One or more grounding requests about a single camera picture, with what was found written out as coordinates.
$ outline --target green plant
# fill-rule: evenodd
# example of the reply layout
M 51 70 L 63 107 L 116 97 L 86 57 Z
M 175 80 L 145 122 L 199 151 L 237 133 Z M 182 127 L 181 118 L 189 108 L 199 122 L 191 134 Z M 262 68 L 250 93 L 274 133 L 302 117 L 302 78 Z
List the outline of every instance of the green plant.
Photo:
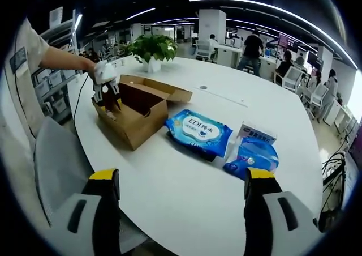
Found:
M 175 41 L 164 35 L 142 35 L 131 43 L 128 48 L 140 63 L 142 63 L 141 59 L 149 63 L 152 56 L 160 61 L 164 59 L 167 61 L 173 60 L 177 52 Z

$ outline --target ceiling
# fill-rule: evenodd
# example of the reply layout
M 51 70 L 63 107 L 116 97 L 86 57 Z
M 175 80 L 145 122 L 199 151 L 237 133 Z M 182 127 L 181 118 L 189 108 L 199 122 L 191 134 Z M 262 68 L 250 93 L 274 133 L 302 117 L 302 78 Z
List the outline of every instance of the ceiling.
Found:
M 280 7 L 312 22 L 337 41 L 357 65 L 361 66 L 359 47 L 362 39 L 355 34 L 357 21 L 353 20 L 350 9 L 347 5 L 340 4 L 343 0 L 251 1 Z M 343 62 L 353 66 L 340 48 L 315 28 L 289 14 L 253 3 L 224 0 L 200 2 L 189 2 L 189 0 L 39 0 L 39 4 L 29 15 L 33 27 L 38 32 L 45 31 L 48 28 L 49 11 L 59 6 L 64 7 L 63 20 L 71 17 L 71 10 L 74 8 L 77 14 L 83 14 L 83 19 L 77 30 L 78 40 L 84 39 L 86 35 L 91 33 L 94 33 L 93 36 L 97 36 L 105 29 L 127 28 L 132 23 L 154 23 L 169 19 L 193 18 L 196 17 L 201 8 L 219 8 L 227 14 L 228 19 L 242 20 L 277 29 L 308 44 L 327 45 L 334 51 L 336 57 L 340 56 Z M 156 9 L 126 20 L 128 17 L 150 8 Z M 106 21 L 109 23 L 93 28 L 96 23 Z M 227 27 L 236 28 L 237 25 L 254 27 L 250 24 L 227 21 Z M 274 31 L 269 31 L 269 33 L 278 35 L 278 32 Z

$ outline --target open cardboard box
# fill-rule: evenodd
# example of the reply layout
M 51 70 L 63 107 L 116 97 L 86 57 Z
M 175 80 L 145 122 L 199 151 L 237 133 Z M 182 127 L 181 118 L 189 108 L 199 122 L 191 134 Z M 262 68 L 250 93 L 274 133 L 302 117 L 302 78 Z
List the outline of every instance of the open cardboard box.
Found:
M 152 79 L 121 75 L 118 83 L 122 99 L 121 111 L 112 102 L 110 91 L 103 93 L 106 109 L 116 117 L 113 120 L 95 102 L 98 115 L 120 137 L 136 150 L 165 123 L 169 114 L 167 100 L 189 102 L 192 92 Z

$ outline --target box flap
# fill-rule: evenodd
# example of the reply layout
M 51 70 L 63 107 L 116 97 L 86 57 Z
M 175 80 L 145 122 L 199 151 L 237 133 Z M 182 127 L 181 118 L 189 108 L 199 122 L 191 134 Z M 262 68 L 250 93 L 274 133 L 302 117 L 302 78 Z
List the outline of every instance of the box flap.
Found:
M 190 91 L 139 76 L 121 75 L 120 82 L 127 83 L 137 89 L 147 91 L 169 101 L 189 102 L 192 96 Z

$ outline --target wet wipes package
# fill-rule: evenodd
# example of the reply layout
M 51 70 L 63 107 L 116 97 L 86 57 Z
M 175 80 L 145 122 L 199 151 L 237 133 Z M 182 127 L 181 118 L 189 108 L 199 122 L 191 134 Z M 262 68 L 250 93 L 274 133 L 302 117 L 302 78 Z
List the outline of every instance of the wet wipes package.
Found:
M 165 125 L 176 142 L 214 158 L 224 157 L 232 133 L 226 125 L 190 110 L 169 118 Z
M 245 137 L 238 148 L 238 153 L 232 153 L 230 162 L 223 170 L 235 177 L 245 180 L 246 168 L 254 167 L 274 172 L 279 165 L 279 159 L 274 147 L 268 142 Z

